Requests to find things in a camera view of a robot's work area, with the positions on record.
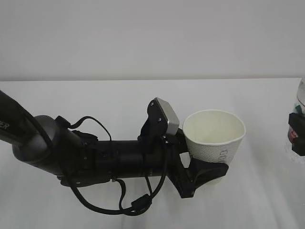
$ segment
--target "red label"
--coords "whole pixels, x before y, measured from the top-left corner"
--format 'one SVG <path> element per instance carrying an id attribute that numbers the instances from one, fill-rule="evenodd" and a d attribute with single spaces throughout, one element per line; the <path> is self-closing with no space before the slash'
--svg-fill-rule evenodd
<path id="1" fill-rule="evenodd" d="M 297 137 L 297 134 L 296 134 L 296 132 L 293 130 L 293 128 L 291 128 L 291 126 L 290 126 L 290 127 L 289 127 L 289 131 L 288 131 L 288 138 L 289 138 L 289 141 L 290 141 L 291 143 L 293 143 L 295 137 Z"/>

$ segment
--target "plastic bottle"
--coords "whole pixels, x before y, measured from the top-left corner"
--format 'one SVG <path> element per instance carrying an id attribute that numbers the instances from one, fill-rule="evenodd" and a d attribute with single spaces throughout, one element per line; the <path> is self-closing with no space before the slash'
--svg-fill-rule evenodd
<path id="1" fill-rule="evenodd" d="M 305 116 L 305 78 L 303 78 L 299 84 L 293 112 Z M 299 156 L 292 150 L 292 141 L 295 137 L 297 137 L 296 132 L 289 127 L 285 145 L 286 153 L 291 160 L 300 164 L 305 164 L 305 156 Z"/>

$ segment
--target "white wall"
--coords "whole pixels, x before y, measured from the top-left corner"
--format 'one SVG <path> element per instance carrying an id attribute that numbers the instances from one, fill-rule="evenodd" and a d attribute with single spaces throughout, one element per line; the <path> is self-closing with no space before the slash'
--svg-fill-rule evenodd
<path id="1" fill-rule="evenodd" d="M 0 80 L 305 75 L 304 0 L 1 0 Z"/>

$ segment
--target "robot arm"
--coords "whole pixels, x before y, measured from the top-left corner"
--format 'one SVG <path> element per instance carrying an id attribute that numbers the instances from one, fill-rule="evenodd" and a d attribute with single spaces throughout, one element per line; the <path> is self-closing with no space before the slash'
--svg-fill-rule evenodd
<path id="1" fill-rule="evenodd" d="M 195 158 L 191 158 L 188 168 L 183 167 L 179 154 L 188 149 L 179 129 L 179 119 L 169 103 L 159 98 L 149 103 L 148 119 L 138 139 L 132 141 L 113 141 L 110 134 L 109 141 L 99 141 L 94 135 L 70 130 L 85 119 L 97 121 L 89 116 L 74 125 L 61 116 L 56 119 L 46 115 L 34 118 L 2 91 L 0 105 L 0 139 L 12 144 L 15 157 L 56 175 L 84 206 L 99 213 L 139 215 L 148 209 L 165 176 L 181 198 L 190 198 L 198 187 L 224 176 L 228 170 L 226 164 Z M 122 209 L 126 188 L 121 178 L 146 177 L 148 180 L 149 176 L 161 176 L 156 190 L 134 201 L 130 208 Z M 77 189 L 110 180 L 118 181 L 122 187 L 120 210 L 95 207 Z"/>

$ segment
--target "white paper cup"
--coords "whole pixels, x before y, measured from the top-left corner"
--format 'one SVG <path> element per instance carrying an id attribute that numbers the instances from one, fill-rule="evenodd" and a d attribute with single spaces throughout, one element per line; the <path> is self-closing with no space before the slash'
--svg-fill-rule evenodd
<path id="1" fill-rule="evenodd" d="M 204 110 L 186 118 L 183 132 L 191 157 L 230 164 L 246 128 L 237 116 L 220 110 Z"/>

